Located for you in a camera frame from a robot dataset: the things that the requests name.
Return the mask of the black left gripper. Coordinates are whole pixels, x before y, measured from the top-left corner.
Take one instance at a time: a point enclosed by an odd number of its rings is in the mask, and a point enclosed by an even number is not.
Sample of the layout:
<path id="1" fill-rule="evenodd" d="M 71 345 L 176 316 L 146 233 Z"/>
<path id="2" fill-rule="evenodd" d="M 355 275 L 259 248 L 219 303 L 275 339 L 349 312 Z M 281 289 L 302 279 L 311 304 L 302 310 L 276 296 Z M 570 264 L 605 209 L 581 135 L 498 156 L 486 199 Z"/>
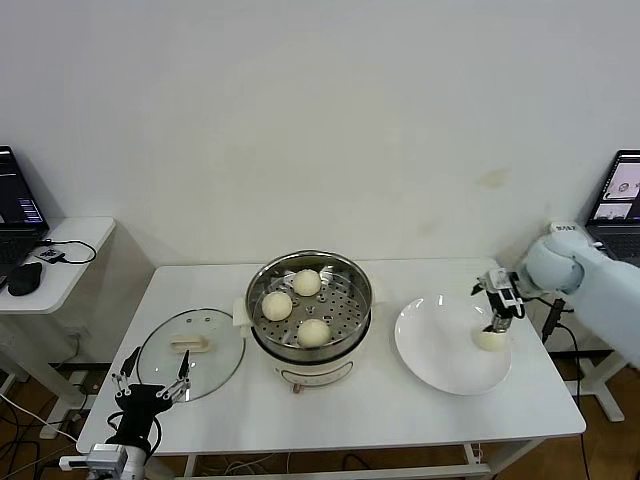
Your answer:
<path id="1" fill-rule="evenodd" d="M 181 399 L 190 388 L 190 351 L 182 357 L 176 379 L 168 386 L 133 384 L 129 380 L 137 365 L 141 347 L 137 346 L 120 369 L 111 374 L 116 387 L 115 401 L 122 412 L 113 443 L 147 443 L 154 418 L 170 408 L 169 399 Z"/>

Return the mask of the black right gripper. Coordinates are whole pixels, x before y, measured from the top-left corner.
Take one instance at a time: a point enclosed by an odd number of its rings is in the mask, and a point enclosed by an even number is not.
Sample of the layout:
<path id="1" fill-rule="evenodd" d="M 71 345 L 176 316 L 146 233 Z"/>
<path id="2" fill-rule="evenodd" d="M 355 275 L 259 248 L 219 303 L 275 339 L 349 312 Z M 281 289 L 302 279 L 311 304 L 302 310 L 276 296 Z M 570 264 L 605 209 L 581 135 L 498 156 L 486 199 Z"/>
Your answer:
<path id="1" fill-rule="evenodd" d="M 492 269 L 486 274 L 486 284 L 476 283 L 471 291 L 475 296 L 481 292 L 487 293 L 489 299 L 501 307 L 492 308 L 492 318 L 482 331 L 494 334 L 504 334 L 510 328 L 513 312 L 510 307 L 520 307 L 523 302 L 512 282 L 510 273 L 505 269 Z"/>

